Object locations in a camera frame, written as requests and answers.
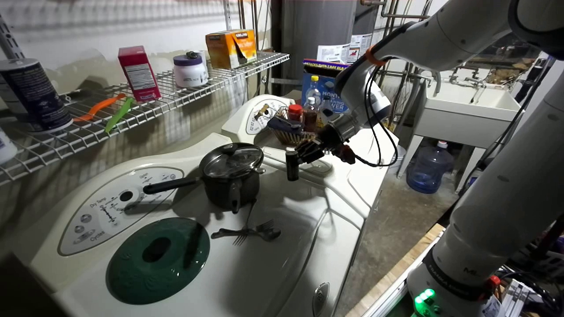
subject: white wall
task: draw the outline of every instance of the white wall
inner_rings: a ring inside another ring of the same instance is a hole
[[[260,48],[269,46],[269,0],[257,0]],[[229,0],[231,27],[238,29],[236,0]],[[21,52],[37,59],[58,94],[82,80],[125,83],[116,53],[142,44],[156,73],[172,67],[174,55],[204,53],[204,36],[225,30],[222,0],[1,0],[0,15]],[[123,161],[160,154],[171,145],[204,138],[239,106],[227,87],[193,106],[134,129],[21,182],[0,187],[0,256],[8,238],[35,222],[79,184]]]

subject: red package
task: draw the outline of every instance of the red package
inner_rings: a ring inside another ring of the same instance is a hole
[[[160,99],[156,78],[142,46],[119,48],[118,59],[137,103]]]

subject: green light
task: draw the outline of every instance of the green light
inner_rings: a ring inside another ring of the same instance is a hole
[[[417,295],[416,303],[424,303],[426,300],[437,298],[437,293],[433,289],[424,289],[421,295]]]
[[[437,316],[433,310],[437,309],[435,298],[437,298],[437,293],[433,289],[424,289],[421,295],[417,295],[414,298],[416,314],[421,317],[435,317]]]

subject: wire shelf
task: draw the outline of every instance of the wire shelf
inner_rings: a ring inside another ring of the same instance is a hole
[[[60,162],[70,155],[75,155],[86,148],[100,145],[118,134],[123,134],[130,129],[135,129],[142,124],[160,118],[164,113],[185,108],[193,101],[208,97],[231,83],[234,76],[253,76],[264,73],[275,66],[287,62],[289,57],[282,53],[260,53],[259,59],[245,67],[236,71],[223,71],[209,80],[206,87],[188,90],[188,89],[176,89],[172,83],[172,73],[158,74],[158,89],[160,99],[149,101],[142,104],[132,106],[128,115],[116,126],[111,134],[104,133],[107,120],[112,117],[112,111],[102,111],[98,117],[90,124],[72,124],[65,131],[58,133],[44,133],[28,136],[24,147],[19,147],[17,155],[8,161],[7,164],[0,166],[0,187],[7,185],[14,180],[28,177],[31,173],[40,171],[54,162]],[[114,96],[118,92],[128,92],[127,85],[112,87],[107,94]],[[91,104],[84,106],[68,106],[70,115],[84,115]]]

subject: floor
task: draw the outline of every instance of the floor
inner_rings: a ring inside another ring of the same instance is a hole
[[[438,192],[426,196],[410,191],[403,178],[396,178],[396,168],[387,170],[366,221],[336,307],[338,317],[347,316],[456,199],[453,175],[444,175]]]

